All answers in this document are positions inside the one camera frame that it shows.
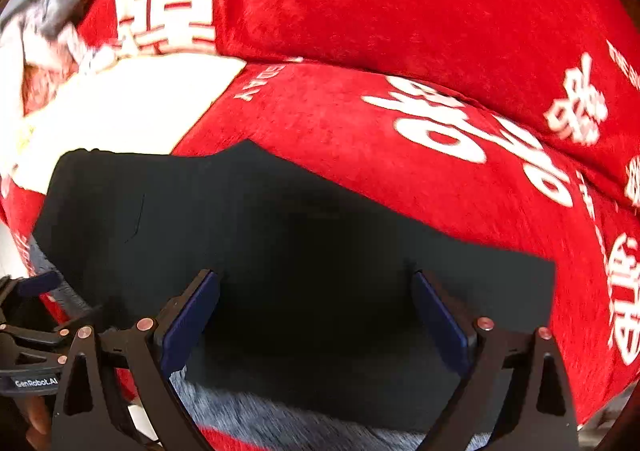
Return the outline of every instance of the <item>blue gripper pad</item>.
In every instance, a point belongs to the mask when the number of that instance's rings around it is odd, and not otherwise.
[[[164,335],[160,369],[165,377],[184,368],[219,299],[220,281],[209,272]]]
[[[464,329],[460,326],[446,305],[450,303],[450,298],[446,297],[443,290],[440,291],[441,297],[421,272],[416,272],[412,277],[411,294],[418,317],[433,337],[444,364],[460,376],[466,375],[476,346],[476,332],[471,323],[460,319]]]
[[[17,293],[22,297],[33,297],[60,286],[60,275],[56,271],[44,272],[21,279],[17,285]]]

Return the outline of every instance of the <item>black fabric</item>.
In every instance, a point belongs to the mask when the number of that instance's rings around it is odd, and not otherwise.
[[[458,383],[418,325],[412,271],[510,329],[550,314],[552,263],[454,240],[249,141],[206,158],[67,154],[34,236],[120,326],[219,272],[188,378],[373,427],[425,431]]]

